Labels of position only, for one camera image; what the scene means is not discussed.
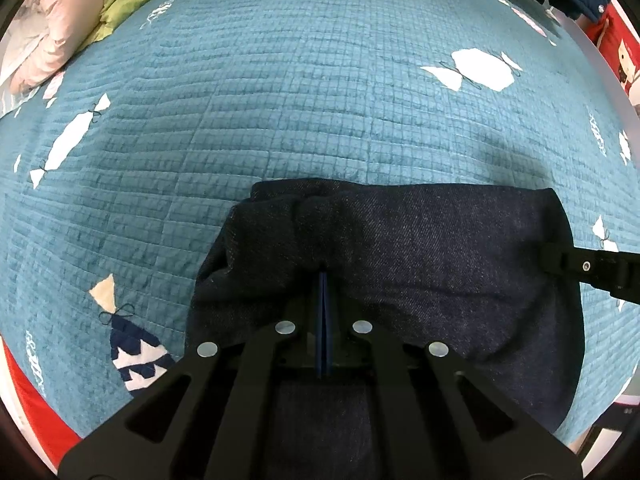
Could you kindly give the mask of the dark denim jacket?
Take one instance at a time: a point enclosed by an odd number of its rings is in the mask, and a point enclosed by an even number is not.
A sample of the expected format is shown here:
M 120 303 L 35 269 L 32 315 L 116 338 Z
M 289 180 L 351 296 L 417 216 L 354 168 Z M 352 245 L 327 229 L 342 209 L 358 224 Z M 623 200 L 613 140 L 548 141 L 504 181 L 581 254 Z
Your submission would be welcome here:
M 544 244 L 572 231 L 552 190 L 281 180 L 234 206 L 196 278 L 195 347 L 349 312 L 410 358 L 441 341 L 547 431 L 572 404 L 585 352 L 575 281 L 546 272 Z

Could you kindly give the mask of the red cat cushion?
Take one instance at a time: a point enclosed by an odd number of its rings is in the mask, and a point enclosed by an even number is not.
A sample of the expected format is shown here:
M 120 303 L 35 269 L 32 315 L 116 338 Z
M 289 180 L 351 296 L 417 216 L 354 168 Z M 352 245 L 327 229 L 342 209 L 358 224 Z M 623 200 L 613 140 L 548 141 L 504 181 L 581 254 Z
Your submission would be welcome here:
M 639 35 L 617 0 L 611 0 L 600 20 L 586 28 L 586 35 L 610 66 L 631 104 L 638 106 Z

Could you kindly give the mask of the teal quilted bed cover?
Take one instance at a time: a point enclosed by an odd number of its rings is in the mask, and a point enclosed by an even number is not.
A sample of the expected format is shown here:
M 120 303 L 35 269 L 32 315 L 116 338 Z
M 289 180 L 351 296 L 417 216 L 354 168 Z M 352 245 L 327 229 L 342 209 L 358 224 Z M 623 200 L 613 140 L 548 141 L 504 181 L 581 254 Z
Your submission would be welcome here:
M 553 188 L 639 248 L 639 155 L 536 0 L 151 0 L 1 121 L 1 335 L 80 436 L 130 397 L 117 307 L 181 356 L 196 271 L 262 180 Z

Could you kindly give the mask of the green pink folded duvet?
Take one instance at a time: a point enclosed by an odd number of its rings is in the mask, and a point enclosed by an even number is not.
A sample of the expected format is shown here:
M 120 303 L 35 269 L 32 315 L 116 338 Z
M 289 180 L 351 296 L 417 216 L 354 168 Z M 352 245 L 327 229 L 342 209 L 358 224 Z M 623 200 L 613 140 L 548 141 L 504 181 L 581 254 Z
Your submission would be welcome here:
M 13 93 L 29 92 L 58 72 L 76 52 L 110 36 L 149 0 L 23 0 L 2 38 L 44 34 L 11 81 Z

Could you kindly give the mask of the white bed frame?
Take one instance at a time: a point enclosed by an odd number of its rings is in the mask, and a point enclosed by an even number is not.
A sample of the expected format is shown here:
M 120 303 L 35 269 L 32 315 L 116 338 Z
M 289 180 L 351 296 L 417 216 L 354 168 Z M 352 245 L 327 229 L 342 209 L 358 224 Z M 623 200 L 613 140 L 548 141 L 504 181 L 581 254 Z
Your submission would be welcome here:
M 582 49 L 582 53 L 600 77 L 606 94 L 612 102 L 616 113 L 620 116 L 620 121 L 629 139 L 638 138 L 639 115 L 636 107 L 639 105 L 639 81 L 636 80 L 632 84 L 629 93 L 626 93 L 612 68 L 608 66 L 603 55 L 582 29 L 560 10 L 552 10 L 551 14 L 574 39 L 578 47 Z

